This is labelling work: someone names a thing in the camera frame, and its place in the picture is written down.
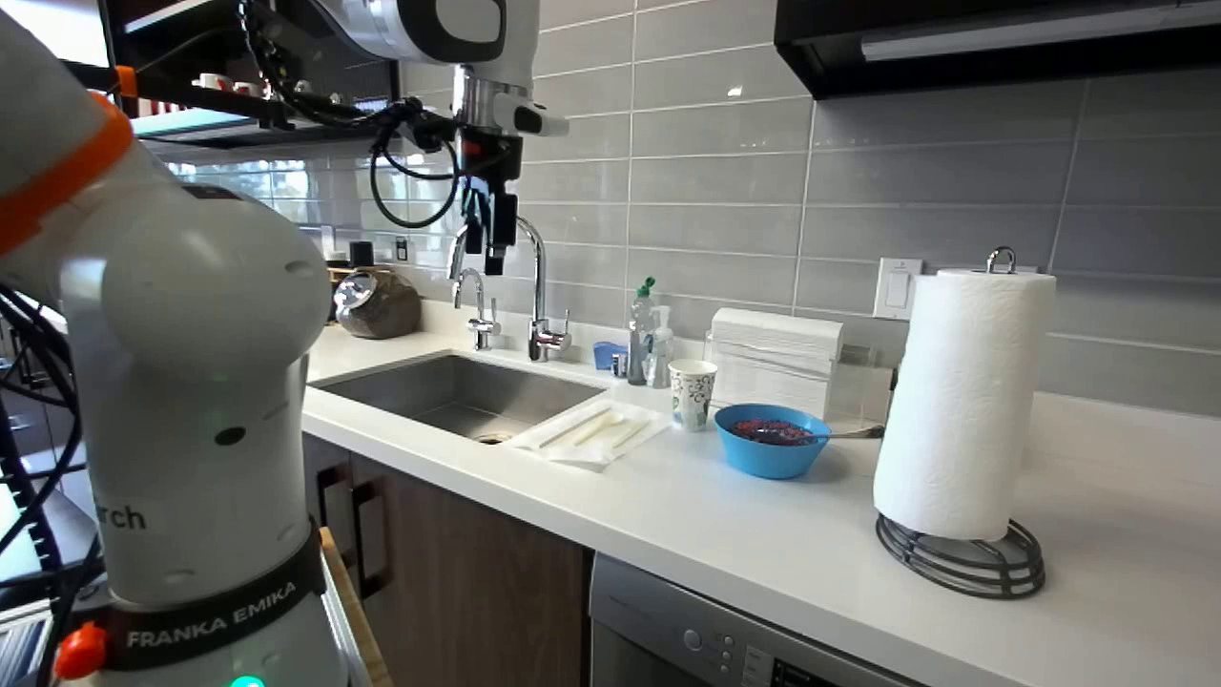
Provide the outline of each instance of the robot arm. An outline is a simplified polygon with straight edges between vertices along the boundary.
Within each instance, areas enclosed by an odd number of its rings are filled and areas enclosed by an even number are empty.
[[[443,60],[466,68],[461,111],[452,138],[461,133],[466,248],[484,251],[484,270],[504,270],[504,248],[515,243],[518,197],[512,181],[523,169],[518,133],[566,133],[536,93],[537,0],[313,0],[359,49],[389,60]]]
[[[64,312],[110,588],[107,657],[60,681],[341,687],[300,583],[316,248],[257,202],[178,187],[4,7],[0,65],[0,280]]]

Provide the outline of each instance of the wooden cabinet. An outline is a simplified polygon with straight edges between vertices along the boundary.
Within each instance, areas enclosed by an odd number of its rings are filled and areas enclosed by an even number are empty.
[[[401,687],[582,687],[589,555],[537,528],[311,440],[347,468],[347,564]]]

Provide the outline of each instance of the small cup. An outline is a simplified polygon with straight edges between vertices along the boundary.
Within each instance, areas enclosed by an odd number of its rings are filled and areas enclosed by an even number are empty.
[[[711,424],[716,368],[705,359],[673,364],[673,419],[687,431]]]

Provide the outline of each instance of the gray tile backsplash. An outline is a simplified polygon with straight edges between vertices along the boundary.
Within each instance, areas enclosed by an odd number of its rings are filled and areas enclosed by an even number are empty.
[[[771,45],[771,0],[543,0],[537,98],[571,138],[527,143],[523,215],[548,238],[559,312],[622,326],[644,276],[702,337],[721,307],[846,322],[855,359],[896,359],[871,322],[875,264],[982,264],[1015,243],[1061,276],[1042,389],[1221,411],[1221,68],[983,83],[814,103]],[[445,103],[443,68],[411,71]],[[434,283],[445,223],[398,232],[364,145],[195,162],[178,177],[295,223],[411,241]],[[403,215],[443,187],[386,181]],[[494,280],[529,307],[527,260]]]
[[[1070,143],[814,150],[814,202],[1030,202],[1066,194]]]

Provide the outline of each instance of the kitchen sink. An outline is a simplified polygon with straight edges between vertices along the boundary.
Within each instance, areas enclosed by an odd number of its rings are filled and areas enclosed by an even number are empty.
[[[316,382],[336,396],[374,406],[417,424],[430,424],[476,442],[504,442],[604,389],[560,378],[543,378],[472,359],[424,359],[378,368],[332,382]]]

